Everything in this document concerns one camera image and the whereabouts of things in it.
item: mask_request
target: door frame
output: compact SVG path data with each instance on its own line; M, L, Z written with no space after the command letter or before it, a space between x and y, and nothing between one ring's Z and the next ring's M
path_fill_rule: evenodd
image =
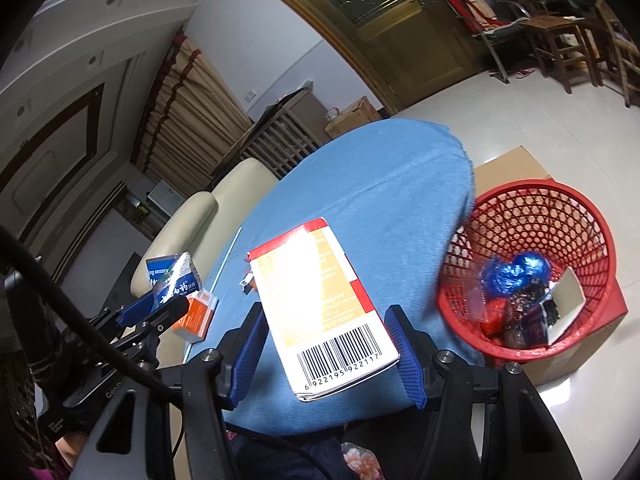
M404 110L394 90L348 38L324 16L312 12L302 0L281 0L322 36L362 78L390 115Z

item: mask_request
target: screw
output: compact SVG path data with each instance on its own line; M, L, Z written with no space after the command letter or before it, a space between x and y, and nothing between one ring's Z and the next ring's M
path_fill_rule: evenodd
M454 353L451 350L440 350L436 357L441 363L450 363L453 361Z
M218 358L218 351L215 348L209 348L200 358L205 362L213 361Z
M518 375L522 371L522 366L519 363L514 363L513 361L508 362L504 365L505 369L513 375Z

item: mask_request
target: white stick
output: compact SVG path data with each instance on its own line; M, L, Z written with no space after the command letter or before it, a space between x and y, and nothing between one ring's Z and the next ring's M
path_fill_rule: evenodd
M242 227L239 227L238 228L238 232L236 233L236 236L234 236L234 239L231 241L231 245L229 246L229 250L225 254L225 259L222 260L222 263L220 264L220 268L218 269L218 273L216 274L216 277L213 280L213 285L211 285L211 288L209 289L211 294L213 294L213 289L216 288L216 283L218 282L218 279L220 278L220 274L222 274L222 269L225 268L226 260L229 258L229 254L231 254L231 250L234 248L234 245L236 244L236 240L238 240L238 236L240 235L240 231L241 230L242 230ZM187 345L187 349L186 349L186 351L184 353L184 359L182 361L182 364L185 364L187 362L187 359L189 358L189 352L191 352L191 348L192 347L193 347L192 343L189 343Z

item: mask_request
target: person's hand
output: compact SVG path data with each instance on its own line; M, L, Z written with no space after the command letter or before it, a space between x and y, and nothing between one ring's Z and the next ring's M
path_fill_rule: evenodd
M88 436L84 433L76 433L75 431L69 431L64 437L56 442L56 447L71 467L76 465L76 461L80 456L80 452L86 443Z

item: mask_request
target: red stripe on box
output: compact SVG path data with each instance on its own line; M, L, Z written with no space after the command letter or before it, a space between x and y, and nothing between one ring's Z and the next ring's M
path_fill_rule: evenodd
M372 310L376 309L373 306L373 303L371 303L369 295L367 294L367 291L364 290L364 287L362 286L362 283L360 283L360 280L353 280L351 282L351 288L356 293L356 298L358 298L358 301L362 305L365 313L371 312Z
M264 256L269 251L273 251L274 249L284 245L296 232L300 230L305 230L307 233L310 233L312 231L322 229L323 227L327 227L327 223L324 218L316 218L315 220L305 222L302 225L293 228L291 231L287 231L280 236L276 236L273 240L269 240L267 243L249 251L249 261L260 258L260 256Z

